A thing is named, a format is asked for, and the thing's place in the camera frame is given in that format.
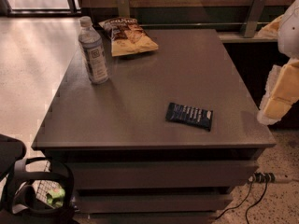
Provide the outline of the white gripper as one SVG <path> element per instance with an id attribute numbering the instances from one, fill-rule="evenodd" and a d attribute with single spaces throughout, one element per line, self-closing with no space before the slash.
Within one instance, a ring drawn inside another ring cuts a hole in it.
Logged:
<path id="1" fill-rule="evenodd" d="M 278 38 L 279 52 L 292 58 L 283 66 L 274 65 L 266 80 L 257 120 L 263 125 L 273 125 L 299 100 L 299 0 L 295 0 L 283 16 L 265 25 L 257 36 Z"/>

